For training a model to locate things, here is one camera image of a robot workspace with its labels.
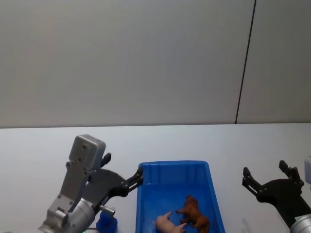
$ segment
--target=black bracket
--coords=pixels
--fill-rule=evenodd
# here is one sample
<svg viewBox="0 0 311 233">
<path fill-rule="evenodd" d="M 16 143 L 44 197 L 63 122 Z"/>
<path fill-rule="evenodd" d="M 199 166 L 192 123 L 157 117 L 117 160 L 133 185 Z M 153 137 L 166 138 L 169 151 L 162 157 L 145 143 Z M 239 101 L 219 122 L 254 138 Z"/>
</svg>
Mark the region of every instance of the black bracket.
<svg viewBox="0 0 311 233">
<path fill-rule="evenodd" d="M 284 160 L 279 168 L 288 179 L 272 180 L 261 185 L 251 175 L 247 167 L 243 169 L 242 185 L 254 194 L 259 202 L 266 202 L 276 207 L 277 211 L 290 228 L 295 217 L 311 214 L 311 208 L 300 196 L 304 185 L 296 167 L 288 167 Z"/>
<path fill-rule="evenodd" d="M 111 154 L 103 158 L 102 165 L 107 164 Z M 129 192 L 143 183 L 143 169 L 140 167 L 136 173 L 125 180 L 117 173 L 100 169 L 88 178 L 88 184 L 83 192 L 82 198 L 93 204 L 94 212 L 99 212 L 100 205 L 104 205 L 110 198 L 115 196 L 126 197 Z"/>
</svg>

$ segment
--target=white tabletop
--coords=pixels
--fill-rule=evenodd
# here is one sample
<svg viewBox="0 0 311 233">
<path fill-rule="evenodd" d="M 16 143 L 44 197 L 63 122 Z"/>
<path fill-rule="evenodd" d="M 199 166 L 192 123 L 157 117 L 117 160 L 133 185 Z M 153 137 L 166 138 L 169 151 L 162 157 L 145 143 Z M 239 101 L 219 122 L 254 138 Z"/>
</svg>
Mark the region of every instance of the white tabletop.
<svg viewBox="0 0 311 233">
<path fill-rule="evenodd" d="M 221 215 L 228 233 L 284 233 L 276 209 L 242 186 L 242 169 L 265 183 L 285 178 L 280 160 L 296 166 L 304 177 L 311 154 L 311 124 L 193 125 L 42 128 L 0 130 L 0 231 L 37 228 L 58 194 L 65 162 L 76 135 L 88 133 L 112 153 L 105 167 L 124 178 L 138 164 L 157 160 L 205 160 L 209 163 Z M 302 196 L 311 204 L 309 185 Z M 137 191 L 113 198 L 120 233 L 134 233 Z"/>
</svg>

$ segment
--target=vertical line on wall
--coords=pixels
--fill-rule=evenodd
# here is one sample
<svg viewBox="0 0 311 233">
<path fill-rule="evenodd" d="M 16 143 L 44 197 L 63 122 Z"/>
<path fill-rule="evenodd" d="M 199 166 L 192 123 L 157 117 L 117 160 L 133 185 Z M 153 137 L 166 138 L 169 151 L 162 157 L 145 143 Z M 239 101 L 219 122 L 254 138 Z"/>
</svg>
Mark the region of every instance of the vertical line on wall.
<svg viewBox="0 0 311 233">
<path fill-rule="evenodd" d="M 246 63 L 247 63 L 247 56 L 248 56 L 249 43 L 250 43 L 250 41 L 251 41 L 251 35 L 252 35 L 252 29 L 253 29 L 253 22 L 254 22 L 254 15 L 255 15 L 256 3 L 257 3 L 257 0 L 254 1 L 254 9 L 253 9 L 253 15 L 252 15 L 252 21 L 251 21 L 251 28 L 250 28 L 250 30 L 249 30 L 249 36 L 248 36 L 248 42 L 247 42 L 247 49 L 246 49 L 246 56 L 245 56 L 245 62 L 244 62 L 244 69 L 243 69 L 242 82 L 241 82 L 241 88 L 240 88 L 239 102 L 238 102 L 237 114 L 236 114 L 236 116 L 235 116 L 235 124 L 236 124 L 237 121 L 238 121 L 238 114 L 239 114 L 240 101 L 241 101 L 241 94 L 242 94 L 242 88 L 243 88 L 243 82 L 244 82 L 244 75 L 245 75 L 245 69 L 246 69 Z"/>
</svg>

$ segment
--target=metal cylinder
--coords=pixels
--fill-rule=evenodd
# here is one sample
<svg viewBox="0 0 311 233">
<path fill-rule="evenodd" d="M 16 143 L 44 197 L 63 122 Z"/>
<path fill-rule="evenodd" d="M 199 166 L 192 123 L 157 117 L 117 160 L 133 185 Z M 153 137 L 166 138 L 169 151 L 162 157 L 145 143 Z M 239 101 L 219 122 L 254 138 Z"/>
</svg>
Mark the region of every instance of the metal cylinder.
<svg viewBox="0 0 311 233">
<path fill-rule="evenodd" d="M 311 216 L 298 219 L 291 227 L 291 233 L 311 233 Z"/>
<path fill-rule="evenodd" d="M 105 206 L 105 205 L 101 205 L 101 206 L 99 207 L 99 209 L 100 209 L 101 211 L 106 212 L 106 213 L 109 214 L 110 216 L 113 216 L 113 215 L 115 215 L 115 213 L 116 213 L 115 210 L 110 209 L 109 207 L 107 207 L 107 206 Z"/>
<path fill-rule="evenodd" d="M 76 208 L 69 214 L 69 225 L 63 230 L 63 233 L 81 233 L 84 232 L 94 221 L 95 213 L 92 203 L 81 199 Z"/>
</svg>

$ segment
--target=brown toy horse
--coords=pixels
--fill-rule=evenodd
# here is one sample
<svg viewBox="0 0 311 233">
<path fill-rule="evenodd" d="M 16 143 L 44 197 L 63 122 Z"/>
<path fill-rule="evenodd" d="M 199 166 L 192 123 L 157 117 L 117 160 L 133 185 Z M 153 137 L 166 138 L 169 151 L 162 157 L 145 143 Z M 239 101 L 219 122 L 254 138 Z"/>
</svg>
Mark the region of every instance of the brown toy horse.
<svg viewBox="0 0 311 233">
<path fill-rule="evenodd" d="M 199 229 L 199 233 L 208 233 L 209 220 L 199 211 L 199 203 L 191 195 L 186 197 L 184 208 L 176 210 L 176 213 L 184 215 L 180 223 L 190 222 L 192 227 Z"/>
</svg>

